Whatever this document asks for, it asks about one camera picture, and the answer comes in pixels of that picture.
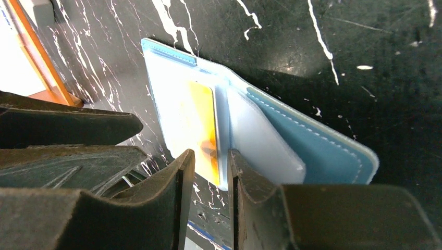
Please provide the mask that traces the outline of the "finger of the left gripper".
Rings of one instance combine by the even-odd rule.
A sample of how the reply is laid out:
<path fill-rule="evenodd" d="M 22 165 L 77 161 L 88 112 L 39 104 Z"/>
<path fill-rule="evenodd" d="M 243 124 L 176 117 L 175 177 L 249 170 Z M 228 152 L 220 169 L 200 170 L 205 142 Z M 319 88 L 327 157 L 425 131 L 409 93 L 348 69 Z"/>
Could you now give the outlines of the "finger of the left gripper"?
<path fill-rule="evenodd" d="M 141 132 L 131 113 L 70 107 L 1 92 L 1 148 L 117 145 Z"/>
<path fill-rule="evenodd" d="M 2 149 L 1 187 L 85 189 L 101 196 L 146 158 L 137 146 Z"/>

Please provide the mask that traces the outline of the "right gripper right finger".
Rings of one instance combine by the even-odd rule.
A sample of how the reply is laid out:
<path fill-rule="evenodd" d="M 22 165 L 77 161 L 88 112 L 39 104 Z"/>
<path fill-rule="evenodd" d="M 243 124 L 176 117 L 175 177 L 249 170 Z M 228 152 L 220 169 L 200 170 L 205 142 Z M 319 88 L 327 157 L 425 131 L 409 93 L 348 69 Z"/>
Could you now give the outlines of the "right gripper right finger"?
<path fill-rule="evenodd" d="M 417 199 L 392 185 L 275 185 L 229 151 L 233 249 L 441 249 Z"/>

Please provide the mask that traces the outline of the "orange VIP credit card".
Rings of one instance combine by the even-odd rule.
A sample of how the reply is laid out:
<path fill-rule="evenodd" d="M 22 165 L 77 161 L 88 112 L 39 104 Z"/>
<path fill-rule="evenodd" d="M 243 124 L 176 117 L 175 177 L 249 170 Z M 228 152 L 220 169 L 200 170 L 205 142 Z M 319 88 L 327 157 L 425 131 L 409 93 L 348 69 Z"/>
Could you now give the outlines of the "orange VIP credit card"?
<path fill-rule="evenodd" d="M 213 91 L 198 82 L 189 82 L 189 128 L 196 156 L 197 174 L 220 184 Z"/>

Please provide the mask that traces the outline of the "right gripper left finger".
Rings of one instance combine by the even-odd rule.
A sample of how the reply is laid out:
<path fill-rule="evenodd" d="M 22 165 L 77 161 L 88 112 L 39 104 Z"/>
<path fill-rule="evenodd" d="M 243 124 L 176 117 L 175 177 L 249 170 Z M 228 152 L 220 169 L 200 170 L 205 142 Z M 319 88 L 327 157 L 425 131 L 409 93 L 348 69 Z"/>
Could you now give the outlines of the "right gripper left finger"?
<path fill-rule="evenodd" d="M 115 195 L 1 187 L 1 249 L 184 249 L 195 153 Z"/>

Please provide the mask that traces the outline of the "blue card holder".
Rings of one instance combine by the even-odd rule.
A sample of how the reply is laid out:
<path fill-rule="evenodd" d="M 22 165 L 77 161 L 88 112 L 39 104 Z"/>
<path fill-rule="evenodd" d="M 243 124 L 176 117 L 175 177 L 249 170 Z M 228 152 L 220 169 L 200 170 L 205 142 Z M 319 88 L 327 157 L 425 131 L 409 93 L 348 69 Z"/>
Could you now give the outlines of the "blue card holder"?
<path fill-rule="evenodd" d="M 228 151 L 275 184 L 368 184 L 379 167 L 368 147 L 252 86 L 229 68 L 152 39 L 141 41 L 149 86 L 167 149 L 194 148 L 189 82 L 213 91 L 220 184 L 228 189 Z"/>

